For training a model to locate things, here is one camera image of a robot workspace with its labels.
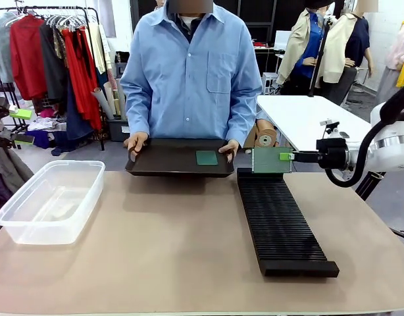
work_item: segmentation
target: beige tabletop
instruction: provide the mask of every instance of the beige tabletop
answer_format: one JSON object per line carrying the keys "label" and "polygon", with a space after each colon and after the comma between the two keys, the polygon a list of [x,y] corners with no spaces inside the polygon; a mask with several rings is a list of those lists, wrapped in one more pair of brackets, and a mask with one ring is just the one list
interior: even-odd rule
{"label": "beige tabletop", "polygon": [[0,313],[349,314],[404,309],[404,245],[324,174],[286,182],[337,279],[265,279],[234,177],[189,182],[107,172],[71,246],[0,232]]}

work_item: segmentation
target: man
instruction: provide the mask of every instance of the man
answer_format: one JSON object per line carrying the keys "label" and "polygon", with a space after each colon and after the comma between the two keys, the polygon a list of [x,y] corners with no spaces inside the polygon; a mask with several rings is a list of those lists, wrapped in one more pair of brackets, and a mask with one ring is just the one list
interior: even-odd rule
{"label": "man", "polygon": [[143,16],[121,84],[135,155],[148,137],[225,139],[229,161],[262,86],[249,30],[213,0],[166,0]]}
{"label": "man", "polygon": [[164,6],[164,0],[157,0],[157,6],[155,7],[154,11],[162,8]]}

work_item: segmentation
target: black tray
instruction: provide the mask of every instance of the black tray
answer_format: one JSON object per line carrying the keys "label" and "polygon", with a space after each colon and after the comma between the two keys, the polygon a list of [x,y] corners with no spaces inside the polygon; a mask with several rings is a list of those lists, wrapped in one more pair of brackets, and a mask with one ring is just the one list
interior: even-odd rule
{"label": "black tray", "polygon": [[[218,152],[226,144],[224,140],[150,139],[135,162],[129,152],[126,171],[134,176],[226,178],[234,172],[233,163]],[[218,165],[198,165],[197,151],[214,151]]]}

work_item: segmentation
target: man's left hand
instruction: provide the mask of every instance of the man's left hand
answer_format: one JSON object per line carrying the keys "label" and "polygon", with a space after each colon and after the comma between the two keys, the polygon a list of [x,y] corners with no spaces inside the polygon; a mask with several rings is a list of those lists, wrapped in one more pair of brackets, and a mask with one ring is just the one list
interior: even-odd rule
{"label": "man's left hand", "polygon": [[[230,151],[234,152],[234,157],[237,155],[237,150],[239,149],[239,142],[237,140],[230,140],[228,142],[228,145],[225,145],[224,147],[220,148],[219,152],[220,153],[227,153]],[[231,163],[233,160],[233,155],[231,153],[227,154],[227,160],[228,163]]]}

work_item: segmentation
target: man's right hand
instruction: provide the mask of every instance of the man's right hand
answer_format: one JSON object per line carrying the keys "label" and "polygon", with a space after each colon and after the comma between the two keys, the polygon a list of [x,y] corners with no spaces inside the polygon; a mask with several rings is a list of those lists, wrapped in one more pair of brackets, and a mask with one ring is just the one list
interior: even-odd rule
{"label": "man's right hand", "polygon": [[148,134],[145,132],[137,132],[130,136],[128,151],[133,149],[133,154],[135,156],[142,150],[142,147],[145,145],[145,142],[148,140]]}
{"label": "man's right hand", "polygon": [[317,59],[313,58],[313,57],[309,57],[303,60],[303,65],[305,66],[316,66],[317,64]]}

